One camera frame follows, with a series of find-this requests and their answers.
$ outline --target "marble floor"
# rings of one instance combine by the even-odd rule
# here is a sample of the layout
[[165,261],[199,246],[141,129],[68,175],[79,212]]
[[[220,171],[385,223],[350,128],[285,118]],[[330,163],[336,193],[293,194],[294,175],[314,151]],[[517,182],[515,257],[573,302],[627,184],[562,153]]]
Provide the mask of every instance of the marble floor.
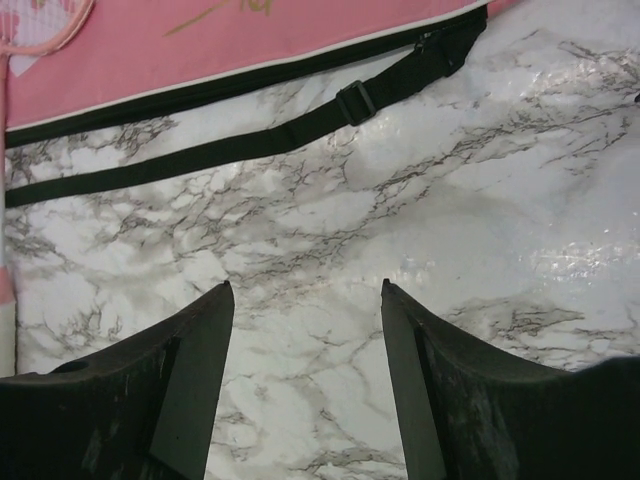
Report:
[[[360,128],[9,211],[19,370],[104,348],[229,279],[207,480],[400,480],[384,278],[546,365],[640,353],[638,18],[637,0],[522,0],[455,76]],[[12,186],[264,128],[401,55],[14,149]]]

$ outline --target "pink bag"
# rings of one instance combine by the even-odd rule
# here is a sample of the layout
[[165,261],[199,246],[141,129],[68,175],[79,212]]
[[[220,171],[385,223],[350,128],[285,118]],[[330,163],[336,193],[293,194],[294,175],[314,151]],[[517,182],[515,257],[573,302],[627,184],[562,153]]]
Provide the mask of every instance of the pink bag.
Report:
[[[489,11],[512,1],[494,2]],[[415,49],[377,77],[347,86],[334,101],[277,128],[126,171],[14,189],[7,206],[284,153],[346,124],[359,125],[455,73],[485,28],[488,2],[99,0],[83,31],[56,55],[12,59],[10,146],[167,115],[408,45]]]

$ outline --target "black strap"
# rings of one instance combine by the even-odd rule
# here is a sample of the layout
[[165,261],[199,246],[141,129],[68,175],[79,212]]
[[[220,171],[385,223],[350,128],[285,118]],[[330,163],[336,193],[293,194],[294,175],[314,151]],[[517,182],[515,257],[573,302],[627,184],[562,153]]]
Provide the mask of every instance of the black strap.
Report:
[[290,152],[346,125],[357,126],[455,73],[486,26],[484,15],[424,36],[408,56],[334,100],[277,127],[237,135],[125,167],[46,180],[6,193],[7,208],[55,198],[106,192],[164,180],[242,160]]

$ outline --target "white trim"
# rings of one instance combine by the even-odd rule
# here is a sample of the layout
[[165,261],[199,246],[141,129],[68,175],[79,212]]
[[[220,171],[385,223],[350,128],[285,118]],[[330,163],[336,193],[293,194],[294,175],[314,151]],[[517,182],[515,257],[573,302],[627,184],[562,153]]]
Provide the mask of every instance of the white trim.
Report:
[[375,33],[370,33],[369,35],[365,35],[363,37],[357,37],[357,38],[353,38],[351,40],[347,40],[341,43],[336,43],[333,45],[330,45],[328,47],[323,47],[320,48],[318,50],[314,50],[311,52],[307,52],[307,53],[303,53],[301,55],[296,55],[293,57],[287,57],[284,59],[278,59],[278,60],[271,60],[268,62],[263,62],[263,63],[258,63],[255,65],[251,65],[248,67],[243,67],[243,68],[238,68],[236,70],[230,70],[228,72],[224,72],[224,73],[219,73],[216,75],[211,75],[209,77],[202,77],[199,78],[197,80],[190,80],[188,82],[183,82],[183,83],[177,83],[168,87],[163,87],[163,88],[157,88],[155,90],[147,90],[146,92],[143,93],[138,93],[136,95],[131,95],[129,97],[124,97],[124,98],[120,98],[118,100],[113,100],[111,102],[107,102],[107,103],[102,103],[100,105],[94,105],[92,107],[88,107],[82,110],[77,110],[74,111],[72,113],[67,113],[64,115],[59,115],[57,117],[52,117],[52,118],[48,118],[46,120],[40,120],[38,122],[34,122],[34,123],[29,123],[26,125],[20,125],[17,127],[11,127],[9,129],[7,129],[7,131],[9,132],[14,132],[14,131],[19,131],[19,130],[25,130],[27,128],[32,128],[32,127],[37,127],[39,125],[45,125],[47,123],[51,123],[51,122],[55,122],[58,120],[64,120],[65,118],[70,118],[70,117],[75,117],[76,115],[82,115],[84,113],[88,113],[94,110],[100,110],[102,108],[107,108],[107,107],[111,107],[113,105],[118,105],[120,103],[126,103],[129,102],[131,100],[136,100],[138,98],[142,98],[142,97],[148,97],[148,96],[152,96],[152,95],[156,95],[158,93],[163,93],[163,92],[168,92],[171,90],[179,90],[181,88],[185,88],[185,87],[189,87],[191,85],[197,85],[199,83],[206,83],[206,82],[210,82],[213,80],[219,80],[221,78],[225,78],[225,77],[232,77],[234,75],[239,75],[241,73],[245,73],[245,72],[250,72],[251,70],[259,70],[261,68],[267,68],[267,67],[273,67],[273,66],[277,66],[277,65],[285,65],[287,63],[295,63],[295,62],[299,62],[301,60],[306,60],[307,58],[310,57],[314,57],[316,55],[322,55],[323,53],[328,53],[331,52],[333,50],[339,50],[341,48],[345,48],[345,47],[349,47],[351,45],[355,45],[357,43],[361,43],[361,42],[366,42],[368,40],[374,40],[376,38],[380,38],[380,37],[384,37],[386,35],[393,35],[395,33],[401,33],[404,32],[406,30],[412,30],[414,28],[420,28],[420,27],[425,27],[427,25],[431,25],[433,23],[438,23],[438,22],[443,22],[445,20],[449,20],[450,18],[454,18],[454,17],[458,17],[460,15],[463,15],[471,10],[475,10],[476,8],[482,6],[482,5],[486,5],[490,2],[492,2],[493,0],[477,0],[475,3],[468,5],[464,8],[455,10],[453,12],[449,12],[445,15],[440,15],[438,17],[432,17],[426,20],[421,20],[418,22],[413,22],[413,23],[408,23],[406,25],[402,25],[400,27],[394,27],[394,28],[389,28],[387,30],[382,30],[380,32],[375,32]]

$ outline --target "black zipper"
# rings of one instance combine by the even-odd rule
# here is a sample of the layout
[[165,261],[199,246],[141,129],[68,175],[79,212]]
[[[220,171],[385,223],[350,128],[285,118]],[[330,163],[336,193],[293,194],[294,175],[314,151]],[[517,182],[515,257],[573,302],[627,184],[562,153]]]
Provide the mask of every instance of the black zipper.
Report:
[[18,147],[52,138],[98,130],[170,115],[243,95],[277,83],[338,68],[391,52],[434,32],[484,21],[486,6],[460,16],[404,32],[375,38],[293,63],[265,67],[230,77],[128,100],[61,120],[7,133],[7,147]]

